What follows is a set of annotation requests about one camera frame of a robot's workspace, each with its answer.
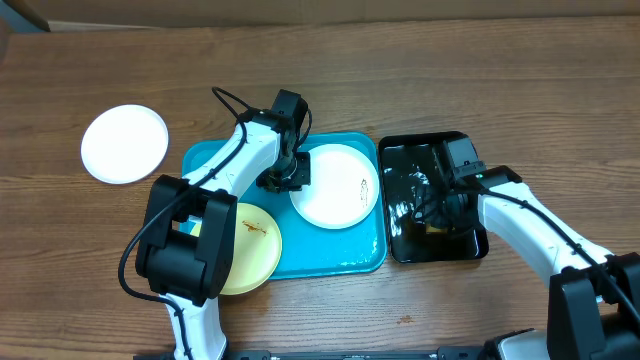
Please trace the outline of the green yellow sponge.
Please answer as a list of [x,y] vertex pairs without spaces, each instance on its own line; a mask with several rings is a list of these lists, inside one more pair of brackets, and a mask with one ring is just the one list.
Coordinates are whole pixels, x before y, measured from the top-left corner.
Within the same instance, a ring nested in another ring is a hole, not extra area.
[[448,228],[447,227],[445,227],[445,228],[437,228],[437,227],[434,227],[432,225],[428,225],[426,227],[425,232],[427,234],[446,234],[448,232]]

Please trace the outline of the white plate with dark stain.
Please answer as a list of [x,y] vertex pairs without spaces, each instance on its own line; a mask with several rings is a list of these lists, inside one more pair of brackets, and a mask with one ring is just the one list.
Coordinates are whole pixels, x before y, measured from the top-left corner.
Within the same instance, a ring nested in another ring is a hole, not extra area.
[[380,192],[377,170],[361,151],[343,144],[312,148],[309,185],[291,192],[296,211],[309,223],[339,230],[364,220]]

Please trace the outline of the white plate with red stain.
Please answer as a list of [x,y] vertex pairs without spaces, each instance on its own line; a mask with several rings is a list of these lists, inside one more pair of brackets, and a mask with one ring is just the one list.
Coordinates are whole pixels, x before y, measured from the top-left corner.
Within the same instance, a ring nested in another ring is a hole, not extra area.
[[81,160],[97,180],[128,184],[151,174],[168,146],[168,128],[158,113],[142,105],[119,105],[97,116],[86,129]]

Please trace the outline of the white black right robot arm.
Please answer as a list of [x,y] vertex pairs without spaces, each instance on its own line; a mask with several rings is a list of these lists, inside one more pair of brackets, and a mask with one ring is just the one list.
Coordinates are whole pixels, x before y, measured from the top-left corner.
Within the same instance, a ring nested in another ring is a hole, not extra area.
[[581,236],[509,167],[488,168],[466,135],[437,140],[427,159],[432,177],[415,220],[447,234],[496,234],[548,288],[546,329],[491,339],[481,358],[638,358],[638,253],[615,255]]

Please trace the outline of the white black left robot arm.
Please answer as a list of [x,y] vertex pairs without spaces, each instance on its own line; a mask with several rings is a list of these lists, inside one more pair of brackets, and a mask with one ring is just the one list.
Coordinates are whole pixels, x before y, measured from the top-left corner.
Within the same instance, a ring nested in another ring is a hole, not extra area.
[[212,158],[182,178],[153,183],[143,226],[118,267],[126,293],[166,306],[172,359],[225,353],[218,297],[232,267],[239,199],[251,185],[281,193],[311,181],[310,156],[299,148],[312,113],[299,94],[280,90],[270,108],[246,106],[234,118],[234,134]]

